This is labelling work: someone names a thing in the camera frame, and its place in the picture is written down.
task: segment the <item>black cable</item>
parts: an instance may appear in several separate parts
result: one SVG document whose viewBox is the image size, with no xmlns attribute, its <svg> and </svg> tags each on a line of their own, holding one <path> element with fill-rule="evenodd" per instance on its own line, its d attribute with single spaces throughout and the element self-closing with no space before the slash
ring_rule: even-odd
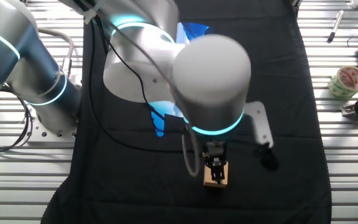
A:
<svg viewBox="0 0 358 224">
<path fill-rule="evenodd" d="M 351 36 L 351 38 L 349 38 L 349 39 L 346 41 L 347 47 L 350 47 L 350 46 L 349 46 L 349 40 L 351 40 L 352 38 L 353 38 L 353 35 Z"/>
<path fill-rule="evenodd" d="M 140 82 L 140 87 L 142 88 L 142 96 L 143 96 L 143 100 L 145 101 L 145 104 L 146 106 L 149 108 L 149 110 L 151 110 L 152 112 L 154 112 L 158 117 L 160 117 L 162 120 L 165 120 L 165 118 L 160 114 L 158 113 L 154 107 L 152 107 L 149 102 L 147 101 L 147 98 L 146 98 L 146 94 L 145 94 L 145 91 L 144 91 L 144 83 L 143 83 L 143 80 L 142 78 L 140 77 L 140 75 L 133 69 L 131 68 L 131 66 L 129 66 L 125 61 L 124 59 L 118 54 L 117 50 L 112 46 L 112 44 L 110 43 L 110 40 L 105 36 L 104 34 L 104 31 L 103 31 L 103 27 L 101 26 L 101 23 L 99 25 L 99 29 L 100 29 L 100 33 L 103 37 L 103 39 L 105 41 L 107 41 L 107 43 L 110 45 L 110 48 L 112 49 L 112 51 L 117 55 L 118 59 L 134 74 L 136 75 L 136 77 L 139 79 L 139 82 Z"/>
<path fill-rule="evenodd" d="M 0 91 L 5 91 L 5 92 L 8 92 L 8 93 L 14 94 L 13 90 L 10 87 L 6 86 L 6 85 L 2 86 L 2 89 Z M 31 134 L 32 134 L 32 131 L 33 131 L 32 115 L 30 113 L 30 110 L 27 107 L 25 101 L 21 97 L 19 97 L 17 95 L 16 95 L 16 97 L 17 97 L 17 99 L 19 99 L 20 103 L 22 104 L 22 106 L 23 106 L 23 108 L 25 110 L 25 126 L 24 126 L 24 129 L 23 129 L 23 132 L 21 133 L 19 138 L 17 138 L 15 143 L 13 143 L 11 146 L 0 147 L 0 152 L 6 152 L 6 151 L 8 151 L 10 149 L 14 149 L 14 148 L 18 148 L 18 147 L 23 146 L 25 143 L 27 143 L 27 141 L 31 137 Z M 20 146 L 17 146 L 26 136 L 27 136 L 27 139 Z"/>
<path fill-rule="evenodd" d="M 101 33 L 101 36 L 102 36 L 102 41 L 103 42 L 107 42 L 109 45 L 110 45 L 110 48 L 112 49 L 112 51 L 117 55 L 118 59 L 139 79 L 139 82 L 140 82 L 140 87 L 142 89 L 142 96 L 143 96 L 143 100 L 145 101 L 145 105 L 148 107 L 148 109 L 150 110 L 150 119 L 154 125 L 154 128 L 157 130 L 157 131 L 160 131 L 160 132 L 164 132 L 164 130 L 161 130 L 159 128 L 156 127 L 156 125 L 154 124 L 154 119 L 151 115 L 151 112 L 155 113 L 159 118 L 161 118 L 163 121 L 165 121 L 165 118 L 159 113 L 157 112 L 153 106 L 151 106 L 149 104 L 149 101 L 147 101 L 147 98 L 146 98 L 146 95 L 145 95 L 145 90 L 144 90 L 144 83 L 143 83 L 143 80 L 142 78 L 140 77 L 140 75 L 131 67 L 129 66 L 125 61 L 124 59 L 118 54 L 117 50 L 112 46 L 112 44 L 110 43 L 110 40 L 106 37 L 106 35 L 104 34 L 104 30 L 103 30 L 103 26 L 102 26 L 102 23 L 101 22 L 98 22 L 100 21 L 100 18 L 98 16 L 96 16 L 97 19 L 96 20 L 96 23 L 99 27 L 99 31 Z"/>
<path fill-rule="evenodd" d="M 98 27 L 103 27 L 103 24 L 102 24 L 102 21 L 100 20 L 99 17 L 95 17 L 94 18 L 95 21 L 96 21 L 96 24 L 98 25 Z M 109 47 L 106 45 L 106 41 L 105 39 L 103 38 L 102 39 L 102 44 L 103 44 L 103 50 L 104 50 L 104 53 L 106 53 L 106 55 L 109 53 Z"/>
<path fill-rule="evenodd" d="M 93 71 L 93 63 L 94 63 L 94 55 L 95 55 L 95 50 L 96 50 L 96 44 L 95 44 L 95 28 L 94 28 L 94 24 L 93 21 L 91 21 L 91 29 L 92 29 L 92 54 L 91 54 L 91 65 L 89 68 L 89 80 L 88 80 L 88 100 L 89 100 L 89 106 L 91 107 L 91 113 L 93 116 L 93 119 L 96 121 L 96 124 L 98 125 L 98 127 L 105 133 L 105 135 L 107 135 L 110 139 L 112 139 L 114 142 L 124 146 L 124 147 L 128 147 L 131 149 L 136 149 L 139 151 L 145 151 L 145 152 L 161 152 L 161 153 L 179 153 L 179 154 L 183 154 L 182 150 L 158 150 L 158 149 L 148 149 L 148 148 L 144 148 L 144 147 L 137 147 L 137 146 L 131 146 L 129 144 L 126 144 L 116 138 L 114 138 L 111 134 L 108 133 L 108 131 L 103 127 L 103 125 L 101 124 L 101 122 L 99 121 L 99 119 L 96 117 L 96 112 L 94 110 L 93 107 L 93 97 L 92 97 L 92 71 Z"/>
</svg>

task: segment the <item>metal bracket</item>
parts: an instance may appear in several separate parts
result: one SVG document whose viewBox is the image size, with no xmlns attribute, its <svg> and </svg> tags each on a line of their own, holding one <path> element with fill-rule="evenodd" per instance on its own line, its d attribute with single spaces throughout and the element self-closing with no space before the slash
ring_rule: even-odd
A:
<svg viewBox="0 0 358 224">
<path fill-rule="evenodd" d="M 259 101 L 246 103 L 244 114 L 251 117 L 257 143 L 261 145 L 269 143 L 269 148 L 273 148 L 273 137 L 264 104 Z"/>
<path fill-rule="evenodd" d="M 58 145 L 58 146 L 74 146 L 76 138 L 76 129 L 69 131 L 61 131 L 53 133 L 45 128 L 36 116 L 33 117 L 33 132 L 29 139 L 29 144 L 36 145 Z"/>
</svg>

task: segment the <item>metal slatted table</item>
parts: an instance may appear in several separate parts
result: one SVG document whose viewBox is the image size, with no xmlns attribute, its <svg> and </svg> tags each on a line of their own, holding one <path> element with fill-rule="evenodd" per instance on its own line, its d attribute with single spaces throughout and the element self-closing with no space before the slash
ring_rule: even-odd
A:
<svg viewBox="0 0 358 224">
<path fill-rule="evenodd" d="M 33 0 L 29 9 L 39 27 L 60 30 L 75 43 L 72 75 L 81 80 L 83 19 L 57 0 Z M 345 10 L 334 42 L 326 40 L 340 10 Z M 333 224 L 358 224 L 358 122 L 342 118 L 339 101 L 327 88 L 330 77 L 343 65 L 358 66 L 358 11 L 346 0 L 304 0 L 298 23 L 306 46 L 318 118 L 333 190 Z M 67 54 L 62 39 L 40 34 L 59 64 Z M 24 110 L 0 93 L 0 142 L 10 144 L 21 132 Z M 25 146 L 0 155 L 0 224 L 36 224 L 56 188 L 70 171 L 72 147 Z"/>
</svg>

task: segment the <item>robotic arm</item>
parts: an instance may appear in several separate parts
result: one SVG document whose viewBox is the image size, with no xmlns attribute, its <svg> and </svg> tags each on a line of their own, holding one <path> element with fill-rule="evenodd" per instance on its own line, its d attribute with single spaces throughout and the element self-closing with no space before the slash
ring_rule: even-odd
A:
<svg viewBox="0 0 358 224">
<path fill-rule="evenodd" d="M 42 44 L 31 12 L 18 0 L 0 0 L 0 89 L 7 83 L 59 132 L 76 127 L 81 90 Z"/>
<path fill-rule="evenodd" d="M 226 140 L 244 114 L 253 120 L 257 142 L 273 147 L 263 104 L 246 103 L 250 60 L 235 40 L 206 35 L 176 44 L 179 12 L 171 0 L 59 1 L 85 22 L 102 19 L 116 52 L 139 73 L 149 102 L 176 102 L 197 133 L 213 181 L 225 179 Z M 144 102 L 139 80 L 112 50 L 103 80 L 112 94 Z M 46 128 L 59 131 L 78 121 L 80 88 L 62 75 L 39 39 L 35 19 L 18 0 L 0 0 L 0 88 L 5 82 L 37 110 Z"/>
</svg>

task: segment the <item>cable clip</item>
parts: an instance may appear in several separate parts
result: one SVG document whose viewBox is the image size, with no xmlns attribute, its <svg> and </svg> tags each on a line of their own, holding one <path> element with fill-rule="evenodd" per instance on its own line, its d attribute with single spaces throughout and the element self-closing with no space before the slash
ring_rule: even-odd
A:
<svg viewBox="0 0 358 224">
<path fill-rule="evenodd" d="M 93 9 L 89 9 L 88 11 L 84 12 L 84 23 L 89 24 L 91 20 L 98 15 L 97 11 L 102 7 L 102 5 L 106 2 L 106 0 L 100 0 Z"/>
</svg>

